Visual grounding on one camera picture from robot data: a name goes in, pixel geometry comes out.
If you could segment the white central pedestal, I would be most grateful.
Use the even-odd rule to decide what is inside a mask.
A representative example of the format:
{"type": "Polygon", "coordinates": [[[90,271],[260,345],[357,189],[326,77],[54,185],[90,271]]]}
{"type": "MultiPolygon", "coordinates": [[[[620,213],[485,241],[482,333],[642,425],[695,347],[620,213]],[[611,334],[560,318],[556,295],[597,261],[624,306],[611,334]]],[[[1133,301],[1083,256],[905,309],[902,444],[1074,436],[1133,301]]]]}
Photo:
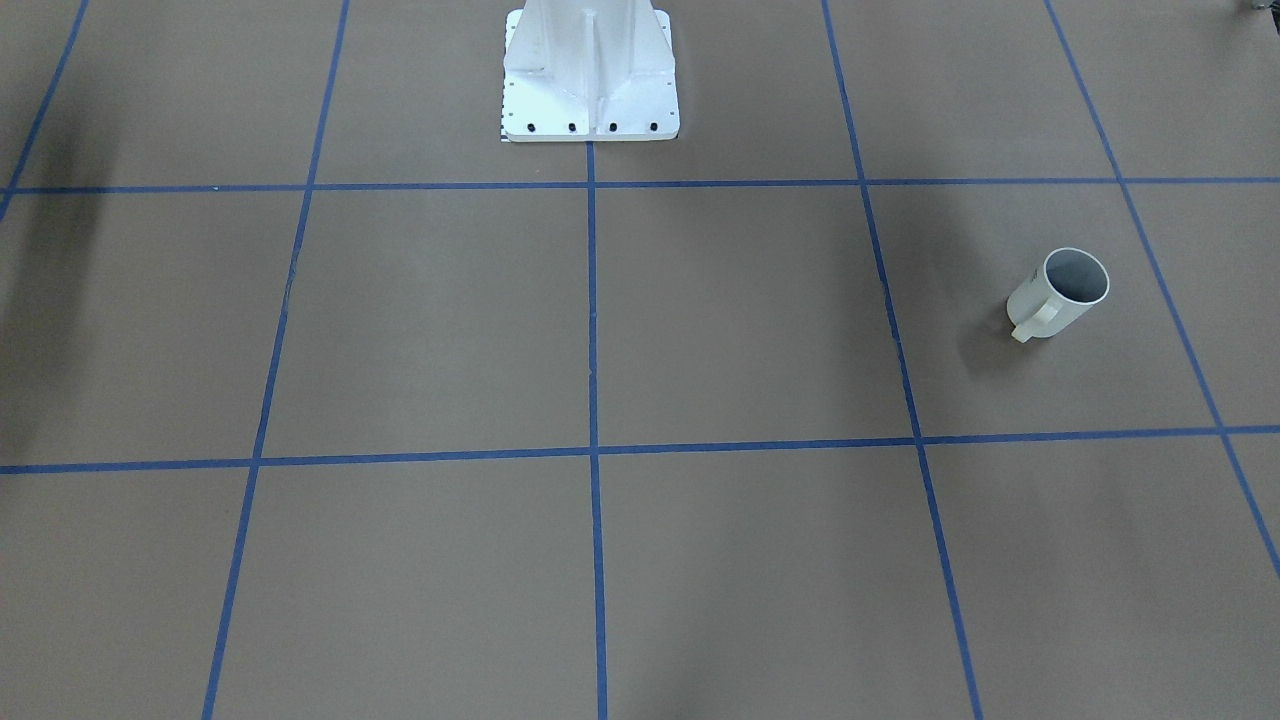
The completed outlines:
{"type": "Polygon", "coordinates": [[[526,1],[506,15],[504,32],[502,141],[678,137],[667,12],[649,1],[526,1]]]}

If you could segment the white mug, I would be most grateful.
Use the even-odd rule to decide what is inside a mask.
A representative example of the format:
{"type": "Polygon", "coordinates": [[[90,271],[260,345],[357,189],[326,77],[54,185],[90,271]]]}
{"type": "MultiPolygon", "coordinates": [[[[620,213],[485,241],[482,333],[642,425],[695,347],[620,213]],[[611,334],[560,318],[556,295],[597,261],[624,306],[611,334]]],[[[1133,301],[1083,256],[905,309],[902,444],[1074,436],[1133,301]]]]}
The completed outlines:
{"type": "Polygon", "coordinates": [[[1007,297],[1011,337],[1020,343],[1051,338],[1108,291],[1110,275],[1098,258],[1082,249],[1055,249],[1007,297]]]}

